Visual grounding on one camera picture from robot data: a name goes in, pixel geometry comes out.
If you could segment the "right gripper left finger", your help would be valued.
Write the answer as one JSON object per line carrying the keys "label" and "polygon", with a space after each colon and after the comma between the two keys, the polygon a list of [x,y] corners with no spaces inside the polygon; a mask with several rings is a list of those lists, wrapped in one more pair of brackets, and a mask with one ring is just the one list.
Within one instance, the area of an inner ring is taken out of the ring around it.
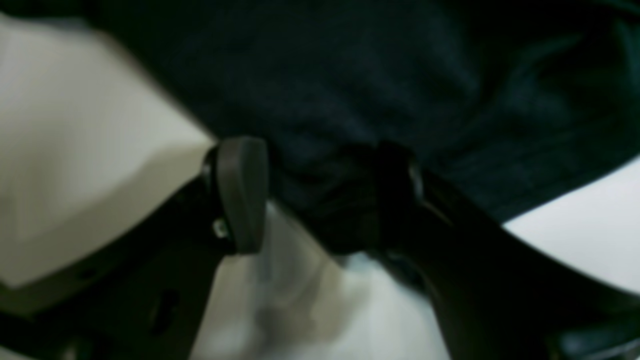
{"label": "right gripper left finger", "polygon": [[187,360],[226,256],[265,237],[269,159],[228,137],[142,223],[21,289],[1,290],[1,346],[35,360]]}

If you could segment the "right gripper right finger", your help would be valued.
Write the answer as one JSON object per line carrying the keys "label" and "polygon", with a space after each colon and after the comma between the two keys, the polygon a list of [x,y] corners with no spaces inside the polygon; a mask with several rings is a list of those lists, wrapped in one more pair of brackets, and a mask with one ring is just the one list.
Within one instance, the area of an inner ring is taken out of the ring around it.
{"label": "right gripper right finger", "polygon": [[375,150],[375,251],[432,303],[453,360],[637,360],[639,296],[511,235],[391,142]]}

